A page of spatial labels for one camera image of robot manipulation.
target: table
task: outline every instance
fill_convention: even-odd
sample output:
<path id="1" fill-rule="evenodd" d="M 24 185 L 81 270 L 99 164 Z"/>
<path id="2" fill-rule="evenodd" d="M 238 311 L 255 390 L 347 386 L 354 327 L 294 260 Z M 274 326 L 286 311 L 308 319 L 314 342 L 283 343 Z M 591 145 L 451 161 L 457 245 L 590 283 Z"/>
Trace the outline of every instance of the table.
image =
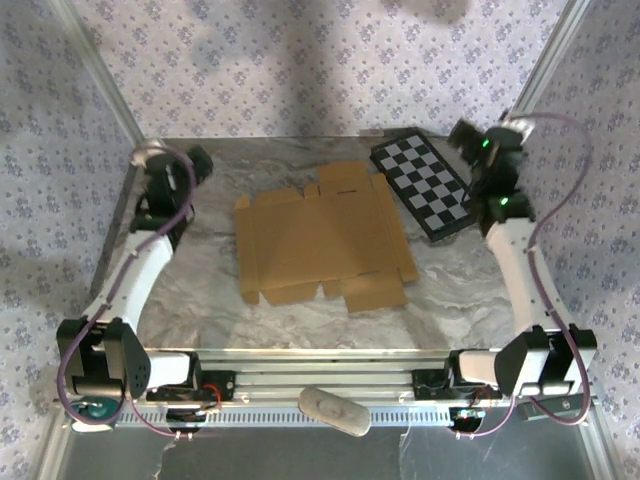
<path id="1" fill-rule="evenodd" d="M 441 139 L 436 148 L 468 180 L 468 168 Z M 158 278 L 138 334 L 157 348 L 457 349 L 502 347 L 511 339 L 512 309 L 497 262 L 475 226 L 431 244 L 396 199 L 420 280 L 406 286 L 406 307 L 349 315 L 344 301 L 326 299 L 271 307 L 240 298 L 233 206 L 251 195 L 316 179 L 322 163 L 367 160 L 381 137 L 316 139 L 199 139 L 214 157 L 214 177 L 195 195 L 196 220 Z M 169 141 L 187 149 L 190 140 Z M 141 191 L 129 198 L 117 245 L 126 235 Z M 114 263 L 119 249 L 112 259 Z"/>

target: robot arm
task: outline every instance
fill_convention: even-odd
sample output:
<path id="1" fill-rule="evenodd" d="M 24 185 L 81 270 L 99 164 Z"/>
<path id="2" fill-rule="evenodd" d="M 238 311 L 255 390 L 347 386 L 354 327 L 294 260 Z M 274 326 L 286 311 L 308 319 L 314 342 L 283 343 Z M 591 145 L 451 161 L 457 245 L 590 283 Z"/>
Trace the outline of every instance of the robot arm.
<path id="1" fill-rule="evenodd" d="M 495 386 L 509 396 L 575 394 L 582 382 L 577 359 L 552 314 L 569 325 L 586 367 L 595 355 L 596 339 L 591 330 L 573 324 L 542 252 L 529 243 L 537 224 L 527 197 L 516 189 L 522 142 L 522 134 L 512 129 L 494 127 L 481 133 L 463 121 L 449 136 L 449 143 L 472 168 L 471 211 L 505 279 L 516 335 L 499 351 L 454 352 L 453 376 L 460 382 Z M 550 308 L 540 288 L 551 300 Z"/>
<path id="2" fill-rule="evenodd" d="M 78 395 L 124 395 L 135 399 L 162 385 L 193 387 L 197 381 L 199 364 L 195 354 L 147 352 L 137 337 L 140 314 L 149 293 L 188 226 L 188 220 L 183 218 L 158 236 L 160 229 L 188 202 L 189 177 L 185 167 L 171 155 L 153 150 L 151 153 L 149 158 L 134 158 L 145 166 L 149 181 L 136 205 L 130 233 L 113 273 L 82 317 L 63 321 L 56 334 L 60 353 L 64 354 L 88 319 L 99 315 L 64 372 L 66 389 Z M 201 147 L 192 148 L 187 156 L 199 184 L 213 170 L 211 158 Z"/>

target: wallpaper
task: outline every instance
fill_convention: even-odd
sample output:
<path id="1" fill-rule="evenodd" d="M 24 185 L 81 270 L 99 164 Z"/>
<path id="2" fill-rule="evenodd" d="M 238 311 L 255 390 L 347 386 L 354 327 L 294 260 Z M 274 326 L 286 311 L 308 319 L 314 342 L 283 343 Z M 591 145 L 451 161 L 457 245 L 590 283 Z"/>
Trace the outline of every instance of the wallpaper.
<path id="1" fill-rule="evenodd" d="M 131 146 L 43 0 L 0 2 L 0 478 L 27 474 L 55 331 L 89 300 Z"/>
<path id="2" fill-rule="evenodd" d="M 544 251 L 576 321 L 592 328 L 591 367 L 629 478 L 640 478 L 640 3 L 596 2 L 537 106 L 581 120 L 594 163 L 545 232 Z M 537 211 L 575 182 L 585 159 L 576 131 L 537 129 L 524 171 Z"/>
<path id="3" fill-rule="evenodd" d="M 146 136 L 349 136 L 510 108 L 565 0 L 73 0 Z"/>

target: checkered board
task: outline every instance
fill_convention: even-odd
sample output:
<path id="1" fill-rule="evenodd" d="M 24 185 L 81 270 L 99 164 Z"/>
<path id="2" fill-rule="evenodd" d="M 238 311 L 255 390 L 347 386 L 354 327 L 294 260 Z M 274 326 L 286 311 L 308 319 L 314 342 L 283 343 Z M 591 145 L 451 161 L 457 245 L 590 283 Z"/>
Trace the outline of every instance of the checkered board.
<path id="1" fill-rule="evenodd" d="M 474 223 L 461 204 L 467 185 L 421 133 L 373 147 L 371 160 L 432 242 Z"/>

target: flattened cardboard box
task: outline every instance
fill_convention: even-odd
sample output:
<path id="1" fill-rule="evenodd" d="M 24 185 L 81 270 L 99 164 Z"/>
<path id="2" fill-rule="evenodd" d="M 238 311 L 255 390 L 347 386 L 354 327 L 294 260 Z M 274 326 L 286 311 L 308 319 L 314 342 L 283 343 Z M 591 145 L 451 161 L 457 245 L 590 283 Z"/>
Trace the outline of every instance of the flattened cardboard box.
<path id="1" fill-rule="evenodd" d="M 349 312 L 404 305 L 417 280 L 384 175 L 364 162 L 318 168 L 318 184 L 248 195 L 235 206 L 240 293 L 271 305 L 344 296 Z"/>

